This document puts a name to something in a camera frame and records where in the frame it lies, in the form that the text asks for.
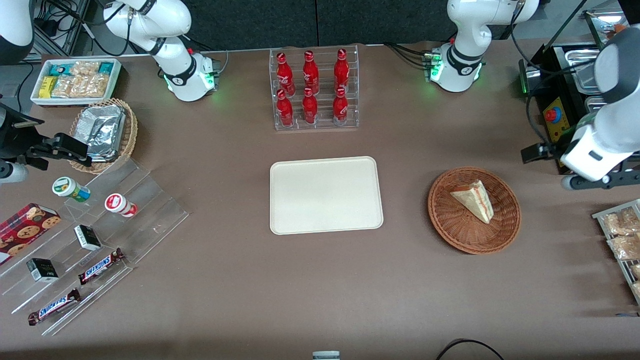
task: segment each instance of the white tray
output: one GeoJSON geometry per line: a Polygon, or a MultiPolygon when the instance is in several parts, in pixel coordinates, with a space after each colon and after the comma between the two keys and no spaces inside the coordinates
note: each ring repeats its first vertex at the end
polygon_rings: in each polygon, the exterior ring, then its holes
{"type": "Polygon", "coordinates": [[[74,106],[74,105],[87,105],[93,104],[95,102],[108,100],[111,98],[111,94],[113,94],[113,90],[116,87],[116,82],[118,81],[118,75],[120,74],[120,68],[122,65],[117,59],[114,58],[69,58],[69,59],[55,59],[55,60],[47,60],[42,64],[42,69],[40,69],[40,74],[38,75],[38,81],[36,81],[36,85],[33,87],[33,91],[31,92],[31,101],[34,104],[40,106],[74,106]],[[41,98],[38,97],[38,92],[40,91],[40,87],[42,86],[42,79],[49,75],[49,71],[53,65],[61,65],[68,63],[75,63],[76,61],[97,61],[101,63],[113,63],[113,68],[111,69],[111,73],[109,74],[109,82],[107,83],[107,88],[104,91],[104,96],[102,97],[80,97],[80,98],[41,98]]]}
{"type": "Polygon", "coordinates": [[[377,229],[384,221],[376,160],[368,156],[279,162],[270,180],[274,234],[377,229]]]}

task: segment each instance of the brown table surface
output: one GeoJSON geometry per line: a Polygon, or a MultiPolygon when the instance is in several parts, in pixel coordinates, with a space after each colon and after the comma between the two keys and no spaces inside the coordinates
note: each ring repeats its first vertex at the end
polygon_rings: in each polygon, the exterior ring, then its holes
{"type": "MultiPolygon", "coordinates": [[[[122,58],[115,96],[138,116],[134,158],[191,216],[58,335],[41,337],[0,299],[0,358],[310,359],[335,349],[345,360],[432,359],[473,338],[507,359],[637,359],[640,319],[614,317],[637,307],[590,215],[640,195],[567,192],[553,163],[522,164],[536,136],[513,44],[494,42],[462,94],[425,83],[385,47],[359,50],[360,128],[297,134],[273,129],[268,51],[231,53],[220,90],[191,103],[167,91],[151,57],[122,58]],[[382,227],[269,230],[273,163],[365,155],[378,163],[382,227]],[[457,251],[426,215],[430,184],[466,165],[495,172],[520,201],[520,236],[498,254],[457,251]]],[[[51,136],[78,111],[31,114],[51,136]]],[[[0,218],[28,202],[60,207],[50,189],[62,175],[90,179],[52,161],[0,188],[0,218]]],[[[458,359],[491,359],[476,346],[458,359]]]]}

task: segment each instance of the aluminum foil package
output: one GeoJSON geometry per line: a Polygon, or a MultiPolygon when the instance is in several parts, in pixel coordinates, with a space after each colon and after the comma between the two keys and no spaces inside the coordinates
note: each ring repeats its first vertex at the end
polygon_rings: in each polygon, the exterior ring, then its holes
{"type": "Polygon", "coordinates": [[[111,162],[118,148],[127,114],[121,106],[94,106],[84,109],[78,119],[74,138],[87,144],[87,155],[96,163],[111,162]]]}

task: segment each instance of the round wicker basket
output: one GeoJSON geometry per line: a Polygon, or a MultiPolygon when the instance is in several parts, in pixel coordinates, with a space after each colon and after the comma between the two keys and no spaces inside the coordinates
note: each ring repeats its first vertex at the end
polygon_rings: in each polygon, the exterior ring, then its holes
{"type": "Polygon", "coordinates": [[[453,247],[469,254],[493,254],[518,236],[522,216],[511,188],[489,171],[461,167],[442,174],[431,186],[429,217],[438,233],[453,247]],[[482,180],[493,206],[493,218],[485,224],[449,193],[455,186],[482,180]]]}
{"type": "MultiPolygon", "coordinates": [[[[122,131],[122,137],[120,139],[120,150],[117,157],[117,160],[123,160],[131,156],[131,154],[133,153],[133,149],[136,146],[136,136],[138,135],[138,120],[136,119],[136,114],[133,113],[129,105],[127,105],[126,102],[120,99],[108,99],[105,101],[96,102],[95,104],[91,104],[90,106],[107,105],[119,105],[127,112],[127,117],[125,118],[124,122],[124,129],[122,131]]],[[[76,120],[71,125],[69,135],[73,136],[73,134],[75,133],[79,118],[80,114],[76,116],[76,120]]],[[[89,172],[91,174],[99,174],[114,163],[114,161],[112,161],[111,163],[93,163],[91,167],[85,167],[76,163],[75,161],[69,162],[74,169],[82,172],[89,172]]]]}

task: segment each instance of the red bottle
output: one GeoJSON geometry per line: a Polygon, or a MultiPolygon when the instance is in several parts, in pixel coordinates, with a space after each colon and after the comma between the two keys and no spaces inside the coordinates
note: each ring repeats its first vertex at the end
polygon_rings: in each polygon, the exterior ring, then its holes
{"type": "Polygon", "coordinates": [[[347,122],[347,106],[349,103],[344,97],[344,88],[336,91],[336,98],[333,100],[333,123],[336,126],[343,126],[347,122]]]}
{"type": "Polygon", "coordinates": [[[291,71],[284,53],[278,53],[276,58],[278,59],[278,82],[280,87],[287,93],[287,97],[292,97],[296,93],[296,85],[293,83],[293,71],[291,71]]]}
{"type": "Polygon", "coordinates": [[[278,116],[280,117],[280,122],[284,127],[292,127],[293,126],[293,106],[291,106],[291,101],[287,99],[287,94],[282,89],[278,89],[278,103],[276,107],[278,108],[278,116]]]}
{"type": "Polygon", "coordinates": [[[339,88],[344,88],[344,92],[349,92],[349,63],[347,62],[347,51],[338,50],[338,61],[333,67],[334,84],[337,92],[339,88]]]}
{"type": "Polygon", "coordinates": [[[305,66],[302,67],[302,73],[305,75],[305,86],[311,88],[314,95],[317,95],[320,92],[320,75],[313,51],[305,51],[305,66]]]}
{"type": "Polygon", "coordinates": [[[305,121],[315,124],[318,118],[318,101],[311,88],[305,88],[305,98],[302,99],[302,107],[305,109],[305,121]]]}

